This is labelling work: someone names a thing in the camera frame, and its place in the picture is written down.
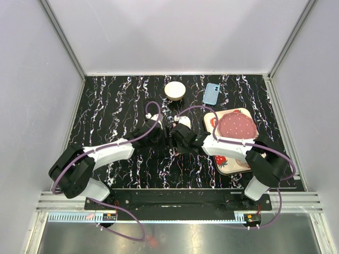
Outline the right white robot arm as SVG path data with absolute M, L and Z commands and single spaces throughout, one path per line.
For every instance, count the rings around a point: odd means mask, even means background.
M 240 197 L 240 203 L 247 210 L 258 206 L 260 198 L 270 188 L 279 187 L 290 162 L 285 153 L 275 150 L 272 140 L 262 135 L 247 140 L 221 138 L 210 132 L 196 134 L 182 123 L 169 133 L 180 153 L 224 156 L 246 162 L 253 177 Z

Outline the light blue phone case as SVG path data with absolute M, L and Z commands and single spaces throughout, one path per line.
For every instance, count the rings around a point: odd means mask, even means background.
M 215 106 L 217 104 L 220 85 L 208 83 L 203 95 L 202 102 L 207 105 Z

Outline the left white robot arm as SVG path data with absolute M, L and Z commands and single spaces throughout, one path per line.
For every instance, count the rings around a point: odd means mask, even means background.
M 103 182 L 92 177 L 93 172 L 110 163 L 130 159 L 138 149 L 156 142 L 162 130 L 161 121 L 150 119 L 115 142 L 94 147 L 69 145 L 48 172 L 53 180 L 52 193 L 63 194 L 68 199 L 93 198 L 100 208 L 110 209 L 114 196 Z

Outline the pink cased phone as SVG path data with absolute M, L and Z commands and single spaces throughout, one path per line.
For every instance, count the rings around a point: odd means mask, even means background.
M 164 129 L 164 143 L 165 143 L 165 147 L 171 149 L 173 148 L 173 140 L 170 135 L 170 130 L 171 128 L 169 126 L 166 126 Z

